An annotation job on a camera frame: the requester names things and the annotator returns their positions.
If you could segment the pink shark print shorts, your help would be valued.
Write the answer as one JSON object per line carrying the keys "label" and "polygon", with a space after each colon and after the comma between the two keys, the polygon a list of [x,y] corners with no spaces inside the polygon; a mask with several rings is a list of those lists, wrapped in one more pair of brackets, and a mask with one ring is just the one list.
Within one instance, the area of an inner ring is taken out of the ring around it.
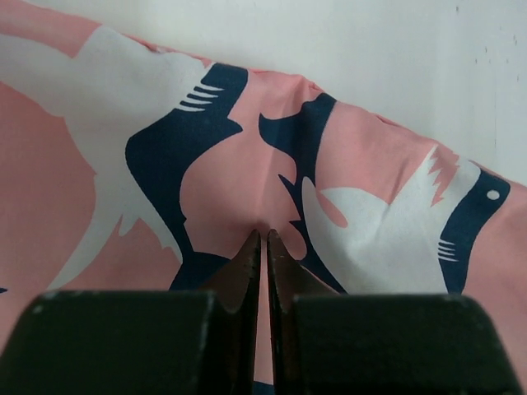
{"label": "pink shark print shorts", "polygon": [[190,290],[250,232],[347,293],[462,293],[526,378],[526,189],[299,75],[1,4],[1,338],[40,292]]}

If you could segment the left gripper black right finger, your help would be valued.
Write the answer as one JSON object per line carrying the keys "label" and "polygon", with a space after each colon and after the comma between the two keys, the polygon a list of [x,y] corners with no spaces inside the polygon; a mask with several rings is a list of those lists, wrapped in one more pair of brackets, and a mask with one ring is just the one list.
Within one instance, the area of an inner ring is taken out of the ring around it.
{"label": "left gripper black right finger", "polygon": [[340,295],[267,239],[278,394],[519,394],[492,320],[448,295]]}

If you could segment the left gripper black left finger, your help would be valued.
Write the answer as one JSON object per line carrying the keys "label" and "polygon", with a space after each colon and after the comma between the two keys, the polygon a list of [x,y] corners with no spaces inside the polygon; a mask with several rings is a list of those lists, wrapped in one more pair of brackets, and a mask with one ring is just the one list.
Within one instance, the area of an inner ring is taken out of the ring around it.
{"label": "left gripper black left finger", "polygon": [[250,394],[261,239],[197,290],[52,291],[1,356],[4,394]]}

